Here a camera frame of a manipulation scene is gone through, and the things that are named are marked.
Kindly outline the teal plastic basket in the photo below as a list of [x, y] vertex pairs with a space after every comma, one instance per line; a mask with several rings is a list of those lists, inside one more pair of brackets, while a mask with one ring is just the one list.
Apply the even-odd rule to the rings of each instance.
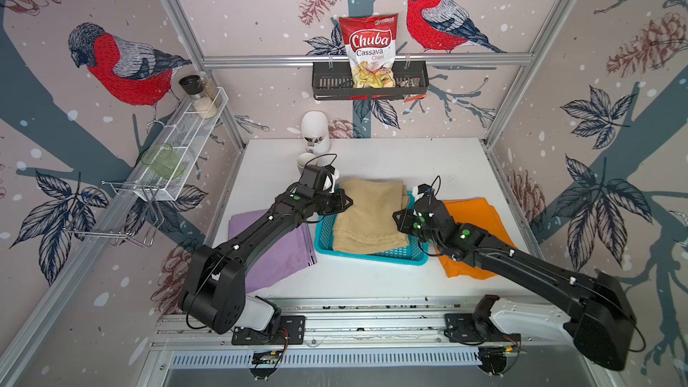
[[415, 200], [404, 191], [401, 205], [387, 201], [376, 204], [370, 197], [363, 206], [322, 216], [315, 233], [316, 251], [371, 261], [423, 265], [428, 260], [424, 245], [414, 236], [396, 230], [392, 213], [412, 208]]

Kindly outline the orange pants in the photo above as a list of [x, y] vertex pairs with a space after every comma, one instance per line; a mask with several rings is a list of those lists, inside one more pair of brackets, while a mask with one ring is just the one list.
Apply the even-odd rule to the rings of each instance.
[[[464, 236], [465, 240], [477, 244], [480, 238], [491, 235], [506, 245], [516, 247], [496, 208], [485, 198], [444, 201], [444, 206], [454, 221], [460, 223], [459, 234], [461, 237]], [[442, 256], [439, 261], [448, 278], [465, 277], [486, 281], [496, 277], [494, 272], [471, 267], [467, 263], [454, 261], [451, 257]]]

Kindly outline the beige pants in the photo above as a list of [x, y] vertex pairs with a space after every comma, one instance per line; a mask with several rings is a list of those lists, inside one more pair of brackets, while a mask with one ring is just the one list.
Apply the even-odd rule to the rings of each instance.
[[406, 247], [406, 235], [398, 231], [392, 214], [408, 207], [404, 182], [376, 182], [350, 178], [340, 184], [353, 206], [337, 215], [333, 249], [346, 254], [378, 254]]

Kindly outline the purple pants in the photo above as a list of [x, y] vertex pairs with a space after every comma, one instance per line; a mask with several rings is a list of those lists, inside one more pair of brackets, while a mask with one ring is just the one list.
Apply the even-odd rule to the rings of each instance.
[[245, 276], [247, 293], [270, 288], [276, 283], [317, 264], [313, 238], [308, 225], [282, 237], [270, 247]]

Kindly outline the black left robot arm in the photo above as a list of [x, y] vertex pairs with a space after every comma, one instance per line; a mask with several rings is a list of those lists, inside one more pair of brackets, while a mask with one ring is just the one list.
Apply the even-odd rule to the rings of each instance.
[[353, 205], [336, 186], [337, 173], [332, 165], [304, 167], [299, 181], [244, 231], [217, 247], [197, 248], [177, 303], [182, 313], [218, 334], [237, 326], [247, 300], [245, 276], [255, 262], [311, 217], [339, 214]]

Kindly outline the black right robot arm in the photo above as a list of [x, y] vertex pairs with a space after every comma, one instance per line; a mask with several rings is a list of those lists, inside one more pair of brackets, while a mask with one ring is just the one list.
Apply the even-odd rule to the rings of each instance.
[[637, 318], [618, 279], [569, 271], [511, 247], [485, 229], [456, 222], [431, 186], [420, 190], [413, 208], [392, 215], [399, 232], [543, 297], [569, 315], [564, 331], [582, 356], [608, 370], [625, 369]]

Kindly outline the white ceramic jar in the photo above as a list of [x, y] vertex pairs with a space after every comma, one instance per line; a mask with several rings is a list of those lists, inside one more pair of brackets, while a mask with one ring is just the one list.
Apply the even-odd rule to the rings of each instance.
[[329, 121], [324, 112], [307, 112], [302, 119], [301, 134], [307, 152], [318, 156], [330, 151]]

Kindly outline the small glass spice jar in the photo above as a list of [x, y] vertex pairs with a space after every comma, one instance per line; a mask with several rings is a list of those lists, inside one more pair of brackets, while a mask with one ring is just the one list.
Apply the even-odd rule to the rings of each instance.
[[213, 103], [217, 108], [220, 107], [222, 104], [222, 97], [219, 95], [219, 89], [214, 80], [207, 75], [207, 73], [204, 73], [201, 76], [201, 81], [206, 95], [213, 100]]

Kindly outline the green glass bowl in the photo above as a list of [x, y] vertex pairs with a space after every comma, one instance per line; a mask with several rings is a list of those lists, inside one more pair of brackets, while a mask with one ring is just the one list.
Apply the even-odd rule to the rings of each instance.
[[167, 143], [150, 147], [143, 154], [141, 163], [156, 176], [168, 181], [182, 176], [186, 168], [174, 147]]

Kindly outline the red Chuba chips bag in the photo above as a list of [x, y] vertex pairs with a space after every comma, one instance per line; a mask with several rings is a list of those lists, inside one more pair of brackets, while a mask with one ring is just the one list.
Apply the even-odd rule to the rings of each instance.
[[398, 14], [340, 18], [355, 89], [394, 88]]

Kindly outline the black lid spice jar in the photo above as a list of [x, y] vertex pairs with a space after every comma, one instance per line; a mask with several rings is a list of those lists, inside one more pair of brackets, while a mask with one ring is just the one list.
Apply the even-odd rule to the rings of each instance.
[[211, 99], [208, 97], [202, 78], [199, 75], [188, 75], [179, 80], [183, 91], [191, 98], [195, 111], [202, 112], [210, 109]]

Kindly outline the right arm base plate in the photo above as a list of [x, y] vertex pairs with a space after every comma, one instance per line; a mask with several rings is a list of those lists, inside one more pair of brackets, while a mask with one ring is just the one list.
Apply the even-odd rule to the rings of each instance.
[[518, 345], [519, 333], [503, 333], [488, 317], [464, 313], [444, 315], [444, 336], [451, 343], [466, 346], [480, 346], [487, 343], [506, 343]]

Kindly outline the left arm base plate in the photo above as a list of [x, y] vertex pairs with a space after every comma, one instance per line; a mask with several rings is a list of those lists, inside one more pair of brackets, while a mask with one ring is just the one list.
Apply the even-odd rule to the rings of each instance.
[[234, 346], [253, 345], [301, 345], [306, 330], [306, 317], [303, 315], [279, 315], [270, 320], [262, 331], [250, 328], [236, 328], [231, 344]]

